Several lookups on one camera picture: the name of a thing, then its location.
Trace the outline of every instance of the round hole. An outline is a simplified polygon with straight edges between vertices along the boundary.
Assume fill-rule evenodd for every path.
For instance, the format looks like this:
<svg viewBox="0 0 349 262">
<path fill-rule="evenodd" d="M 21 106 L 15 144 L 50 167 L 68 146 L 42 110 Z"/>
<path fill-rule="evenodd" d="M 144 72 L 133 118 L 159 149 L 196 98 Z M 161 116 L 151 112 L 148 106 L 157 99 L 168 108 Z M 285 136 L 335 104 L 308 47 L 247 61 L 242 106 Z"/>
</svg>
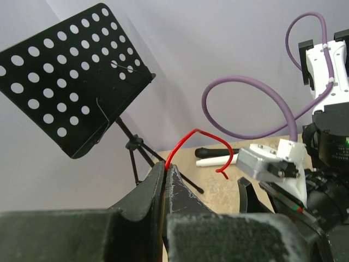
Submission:
<svg viewBox="0 0 349 262">
<path fill-rule="evenodd" d="M 59 86 L 60 88 L 65 88 L 67 86 L 67 82 L 64 79 L 60 78 L 57 80 L 57 86 Z"/>
<path fill-rule="evenodd" d="M 59 55 L 59 56 L 57 56 L 57 61 L 60 64 L 65 64 L 67 62 L 67 58 L 63 55 Z"/>
<path fill-rule="evenodd" d="M 73 79 L 77 79 L 77 78 L 79 77 L 79 73 L 78 73 L 76 70 L 71 70 L 71 71 L 69 72 L 69 75 L 70 75 L 70 77 L 73 78 Z"/>
<path fill-rule="evenodd" d="M 24 87 L 20 83 L 13 83 L 11 85 L 11 90 L 16 94 L 21 94 L 24 91 Z"/>
<path fill-rule="evenodd" d="M 47 73 L 52 73 L 53 72 L 53 65 L 46 63 L 44 64 L 44 71 Z"/>
<path fill-rule="evenodd" d="M 77 102 L 79 99 L 79 96 L 77 95 L 77 93 L 71 93 L 69 98 L 72 102 Z"/>
<path fill-rule="evenodd" d="M 126 42 L 126 38 L 123 35 L 119 36 L 119 40 L 121 43 L 125 43 Z"/>
<path fill-rule="evenodd" d="M 98 55 L 92 55 L 92 60 L 93 60 L 93 62 L 98 63 L 99 62 L 99 56 Z"/>
<path fill-rule="evenodd" d="M 47 48 L 53 48 L 54 47 L 54 43 L 53 41 L 50 39 L 50 38 L 46 38 L 44 40 L 44 45 L 47 47 Z"/>
<path fill-rule="evenodd" d="M 111 67 L 112 68 L 117 68 L 118 67 L 118 63 L 115 60 L 111 61 Z"/>
<path fill-rule="evenodd" d="M 88 108 L 88 106 L 83 106 L 82 108 L 81 108 L 81 112 L 84 114 L 84 115 L 88 115 L 89 114 L 89 108 Z"/>
<path fill-rule="evenodd" d="M 105 36 L 107 36 L 107 35 L 109 35 L 109 31 L 108 31 L 108 29 L 107 28 L 102 28 L 102 34 L 103 35 L 105 35 Z"/>
<path fill-rule="evenodd" d="M 71 48 L 69 49 L 69 51 L 70 51 L 70 53 L 71 53 L 72 56 L 77 56 L 77 55 L 79 54 L 78 49 L 76 49 L 75 47 L 71 47 Z"/>
<path fill-rule="evenodd" d="M 31 99 L 28 101 L 28 106 L 31 109 L 38 109 L 40 104 L 39 104 L 39 101 L 37 101 L 36 99 Z"/>
<path fill-rule="evenodd" d="M 0 65 L 0 76 L 4 76 L 6 74 L 6 69 Z"/>
<path fill-rule="evenodd" d="M 121 80 L 125 80 L 126 79 L 126 75 L 124 73 L 120 73 L 119 77 Z"/>
<path fill-rule="evenodd" d="M 99 21 L 99 15 L 96 14 L 96 13 L 92 14 L 92 19 L 93 19 L 94 21 L 98 22 L 98 21 Z"/>
<path fill-rule="evenodd" d="M 57 33 L 57 37 L 61 41 L 66 41 L 66 39 L 67 39 L 67 35 L 64 32 L 62 32 L 62 31 L 59 31 Z"/>
<path fill-rule="evenodd" d="M 57 129 L 57 135 L 63 138 L 67 135 L 67 130 L 64 127 L 60 127 Z"/>
<path fill-rule="evenodd" d="M 64 103 L 58 103 L 57 105 L 57 109 L 59 112 L 66 112 L 67 110 L 67 106 Z"/>
<path fill-rule="evenodd" d="M 109 50 L 107 48 L 105 48 L 105 47 L 102 48 L 102 54 L 105 55 L 105 56 L 109 55 Z"/>
<path fill-rule="evenodd" d="M 82 24 L 84 27 L 89 27 L 89 22 L 88 22 L 88 20 L 85 19 L 85 18 L 81 20 L 81 24 Z"/>
<path fill-rule="evenodd" d="M 81 68 L 83 70 L 89 70 L 89 64 L 87 62 L 82 62 L 81 63 Z"/>
<path fill-rule="evenodd" d="M 54 118 L 51 114 L 46 114 L 46 115 L 44 115 L 43 120 L 46 124 L 52 124 Z"/>
<path fill-rule="evenodd" d="M 24 65 L 24 60 L 20 56 L 12 56 L 11 62 L 12 62 L 12 64 L 14 64 L 15 66 L 18 66 L 18 67 Z"/>
<path fill-rule="evenodd" d="M 114 23 L 114 22 L 111 22 L 111 23 L 110 23 L 110 26 L 111 26 L 111 28 L 114 29 L 114 30 L 118 29 L 118 26 L 117 26 L 116 23 Z"/>
<path fill-rule="evenodd" d="M 53 97 L 53 91 L 52 91 L 52 89 L 49 89 L 49 88 L 44 89 L 43 94 L 46 98 Z"/>
<path fill-rule="evenodd" d="M 110 42 L 110 45 L 114 49 L 118 48 L 118 44 L 115 41 Z"/>
<path fill-rule="evenodd" d="M 40 80 L 40 77 L 37 73 L 29 73 L 28 74 L 28 79 L 32 83 L 37 83 Z"/>
<path fill-rule="evenodd" d="M 89 48 L 89 43 L 86 40 L 81 41 L 81 45 L 83 48 L 88 49 Z"/>
<path fill-rule="evenodd" d="M 28 48 L 28 53 L 33 57 L 38 57 L 40 54 L 40 51 L 35 46 L 31 46 Z"/>
<path fill-rule="evenodd" d="M 108 16 L 108 15 L 109 15 L 109 12 L 108 12 L 107 9 L 103 8 L 103 9 L 102 9 L 102 14 L 103 14 L 104 16 Z"/>
<path fill-rule="evenodd" d="M 127 48 L 127 53 L 129 54 L 129 55 L 133 55 L 133 49 L 132 48 Z"/>
<path fill-rule="evenodd" d="M 95 42 L 99 41 L 99 36 L 97 34 L 92 34 L 92 40 Z"/>
<path fill-rule="evenodd" d="M 77 34 L 79 32 L 79 29 L 76 25 L 71 25 L 69 28 L 73 34 Z"/>
<path fill-rule="evenodd" d="M 119 58 L 120 58 L 121 61 L 125 61 L 126 60 L 126 57 L 125 57 L 125 55 L 123 53 L 121 53 L 119 55 Z"/>
<path fill-rule="evenodd" d="M 79 119 L 76 117 L 76 116 L 72 116 L 70 118 L 70 123 L 73 125 L 73 126 L 76 126 L 78 123 L 79 123 Z"/>
</svg>

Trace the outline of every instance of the red cable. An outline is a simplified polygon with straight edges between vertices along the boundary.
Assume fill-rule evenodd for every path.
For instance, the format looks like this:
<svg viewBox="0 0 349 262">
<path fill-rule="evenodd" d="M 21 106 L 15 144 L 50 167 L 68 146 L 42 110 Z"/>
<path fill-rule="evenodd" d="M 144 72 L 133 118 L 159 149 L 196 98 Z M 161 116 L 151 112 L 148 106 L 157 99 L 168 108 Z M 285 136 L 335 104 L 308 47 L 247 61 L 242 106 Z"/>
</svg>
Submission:
<svg viewBox="0 0 349 262">
<path fill-rule="evenodd" d="M 219 142 L 223 143 L 224 145 L 226 145 L 226 147 L 228 148 L 229 150 L 229 159 L 227 161 L 227 163 L 222 166 L 221 168 L 219 169 L 216 169 L 216 172 L 217 173 L 222 173 L 224 175 L 224 177 L 226 179 L 229 179 L 229 177 L 227 176 L 227 174 L 224 172 L 224 170 L 230 165 L 231 161 L 233 160 L 233 149 L 231 148 L 231 146 L 225 141 L 223 140 L 222 138 L 219 138 L 218 136 L 215 136 L 213 134 L 210 134 L 210 133 L 207 133 L 205 131 L 202 131 L 198 128 L 195 128 L 193 129 L 192 131 L 190 131 L 187 135 L 185 135 L 185 137 L 183 137 L 179 142 L 178 144 L 171 150 L 169 156 L 167 157 L 166 159 L 166 162 L 165 162 L 165 171 L 167 172 L 169 167 L 170 167 L 170 164 L 171 164 L 171 160 L 173 158 L 173 156 L 175 155 L 175 153 L 178 151 L 178 149 L 196 132 L 199 132 L 200 134 L 203 134 L 203 135 L 206 135 L 210 138 L 213 138 L 215 140 L 218 140 Z"/>
</svg>

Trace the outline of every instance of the perforated black panel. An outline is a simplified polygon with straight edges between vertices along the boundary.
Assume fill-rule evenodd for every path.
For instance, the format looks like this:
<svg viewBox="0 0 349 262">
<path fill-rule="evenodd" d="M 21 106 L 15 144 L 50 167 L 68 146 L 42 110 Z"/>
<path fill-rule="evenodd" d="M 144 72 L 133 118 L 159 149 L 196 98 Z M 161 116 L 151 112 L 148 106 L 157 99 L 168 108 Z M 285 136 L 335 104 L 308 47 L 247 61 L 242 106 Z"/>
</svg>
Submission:
<svg viewBox="0 0 349 262">
<path fill-rule="evenodd" d="M 71 158 L 86 154 L 152 78 L 104 4 L 0 53 L 1 92 Z"/>
</svg>

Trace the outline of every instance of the beige tabletop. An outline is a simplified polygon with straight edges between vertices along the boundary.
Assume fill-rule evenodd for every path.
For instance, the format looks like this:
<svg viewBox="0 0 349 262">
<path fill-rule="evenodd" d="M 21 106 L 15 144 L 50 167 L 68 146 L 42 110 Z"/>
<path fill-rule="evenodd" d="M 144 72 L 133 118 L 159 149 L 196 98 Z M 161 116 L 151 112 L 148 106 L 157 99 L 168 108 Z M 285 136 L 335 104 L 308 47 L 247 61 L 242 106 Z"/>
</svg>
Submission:
<svg viewBox="0 0 349 262">
<path fill-rule="evenodd" d="M 278 136 L 274 138 L 263 138 L 258 140 L 248 140 L 230 143 L 232 148 L 247 147 L 250 144 L 267 145 L 273 148 L 278 148 L 280 138 L 288 139 L 288 136 Z M 210 209 L 216 213 L 238 213 L 239 212 L 239 190 L 237 180 L 244 174 L 235 166 L 230 165 L 225 171 L 229 176 L 229 180 L 226 180 L 221 173 L 216 173 L 215 170 L 219 166 L 197 167 L 196 161 L 198 160 L 194 151 L 198 147 L 183 148 L 173 157 L 171 163 L 178 166 L 179 171 L 185 176 L 190 178 L 195 184 L 204 190 L 204 194 L 199 194 L 191 185 L 185 183 L 197 197 L 205 203 Z M 222 144 L 205 146 L 205 148 L 225 148 Z M 170 151 L 159 152 L 163 158 L 166 159 Z M 304 167 L 310 168 L 310 157 L 304 158 Z M 248 180 L 254 185 L 254 189 L 258 198 L 270 209 L 271 204 L 267 198 L 267 194 L 259 187 L 257 181 L 253 181 L 247 177 Z M 167 261 L 167 255 L 164 250 L 163 261 Z"/>
</svg>

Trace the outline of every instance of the bolt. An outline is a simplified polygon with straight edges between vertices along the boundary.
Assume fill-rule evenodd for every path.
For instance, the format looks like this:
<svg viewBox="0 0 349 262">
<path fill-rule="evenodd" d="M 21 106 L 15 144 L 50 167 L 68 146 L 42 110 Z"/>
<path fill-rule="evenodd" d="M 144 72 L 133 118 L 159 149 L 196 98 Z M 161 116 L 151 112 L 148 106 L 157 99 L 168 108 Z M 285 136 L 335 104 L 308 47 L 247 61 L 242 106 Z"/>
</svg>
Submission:
<svg viewBox="0 0 349 262">
<path fill-rule="evenodd" d="M 285 172 L 279 171 L 279 172 L 278 172 L 278 176 L 280 176 L 280 177 L 285 177 Z"/>
</svg>

